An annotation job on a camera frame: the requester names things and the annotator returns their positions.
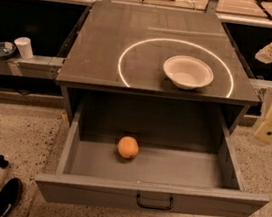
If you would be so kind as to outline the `black shoe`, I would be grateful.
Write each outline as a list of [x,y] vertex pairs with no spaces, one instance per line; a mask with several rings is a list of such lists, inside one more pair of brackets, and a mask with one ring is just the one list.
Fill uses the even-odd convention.
[[8,217],[22,195],[22,181],[16,177],[9,180],[0,191],[0,217]]

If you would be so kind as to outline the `dark blue plate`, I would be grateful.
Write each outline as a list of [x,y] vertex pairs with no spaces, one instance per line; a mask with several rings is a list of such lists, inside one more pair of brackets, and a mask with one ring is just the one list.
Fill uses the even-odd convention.
[[0,42],[0,59],[8,59],[16,52],[16,45],[11,42]]

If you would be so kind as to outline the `white paper cup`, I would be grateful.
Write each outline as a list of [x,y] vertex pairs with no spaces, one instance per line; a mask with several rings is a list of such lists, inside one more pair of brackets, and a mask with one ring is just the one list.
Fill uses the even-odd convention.
[[33,50],[30,38],[21,37],[14,40],[16,47],[20,53],[20,56],[24,59],[33,58]]

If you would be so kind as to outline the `orange fruit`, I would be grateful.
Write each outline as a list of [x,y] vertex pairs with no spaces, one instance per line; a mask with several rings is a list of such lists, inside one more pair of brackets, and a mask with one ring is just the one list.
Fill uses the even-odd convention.
[[125,159],[133,159],[136,155],[138,155],[139,145],[136,142],[137,140],[134,137],[123,137],[118,142],[118,153],[121,157]]

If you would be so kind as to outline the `grey open top drawer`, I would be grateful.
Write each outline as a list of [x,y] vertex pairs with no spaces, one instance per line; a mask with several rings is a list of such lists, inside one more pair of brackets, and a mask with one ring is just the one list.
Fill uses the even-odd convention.
[[[118,153],[134,137],[138,155]],[[222,108],[215,104],[85,92],[57,171],[35,178],[50,202],[144,209],[136,195],[174,199],[165,212],[248,217],[269,201],[245,190]]]

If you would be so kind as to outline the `grey side shelf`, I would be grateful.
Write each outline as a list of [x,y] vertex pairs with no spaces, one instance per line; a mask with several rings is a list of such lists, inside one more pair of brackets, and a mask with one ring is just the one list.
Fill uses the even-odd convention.
[[54,80],[62,64],[64,59],[61,57],[35,55],[25,59],[15,55],[8,60],[0,60],[0,75]]

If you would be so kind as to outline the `grey cabinet with counter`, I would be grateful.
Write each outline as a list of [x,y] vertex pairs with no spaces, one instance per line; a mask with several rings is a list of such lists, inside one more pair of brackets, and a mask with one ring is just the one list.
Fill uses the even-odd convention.
[[[193,91],[176,88],[163,73],[175,55],[204,61],[214,80]],[[227,112],[259,99],[216,16],[122,2],[94,4],[56,81],[70,120],[83,89],[215,102]]]

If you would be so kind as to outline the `white paper bowl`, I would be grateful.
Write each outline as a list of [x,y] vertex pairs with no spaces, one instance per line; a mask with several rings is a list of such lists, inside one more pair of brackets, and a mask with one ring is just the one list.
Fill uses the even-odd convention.
[[209,65],[190,56],[173,56],[163,64],[164,73],[180,89],[203,88],[214,80]]

